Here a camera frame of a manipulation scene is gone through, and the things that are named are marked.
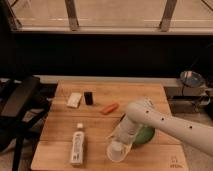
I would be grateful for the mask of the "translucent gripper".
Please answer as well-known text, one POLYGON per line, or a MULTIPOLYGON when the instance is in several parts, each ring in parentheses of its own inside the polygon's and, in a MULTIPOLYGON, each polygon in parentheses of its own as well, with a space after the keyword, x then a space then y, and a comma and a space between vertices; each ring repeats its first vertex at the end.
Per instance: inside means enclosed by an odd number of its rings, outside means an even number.
POLYGON ((136 138, 135 132, 128 132, 126 130, 114 129, 112 133, 107 137, 106 155, 109 160, 113 160, 112 154, 112 142, 119 142, 124 145, 125 149, 119 159, 122 162, 130 153, 133 142, 136 138))

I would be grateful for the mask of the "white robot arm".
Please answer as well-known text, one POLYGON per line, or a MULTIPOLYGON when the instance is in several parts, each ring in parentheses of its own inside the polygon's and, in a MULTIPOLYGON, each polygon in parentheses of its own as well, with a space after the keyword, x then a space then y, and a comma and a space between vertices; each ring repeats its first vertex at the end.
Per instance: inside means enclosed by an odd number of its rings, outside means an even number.
POLYGON ((213 156, 213 127, 162 114, 154 108, 150 99, 142 98, 126 106, 123 119, 110 135, 106 148, 108 159, 123 161, 144 126, 154 127, 213 156))

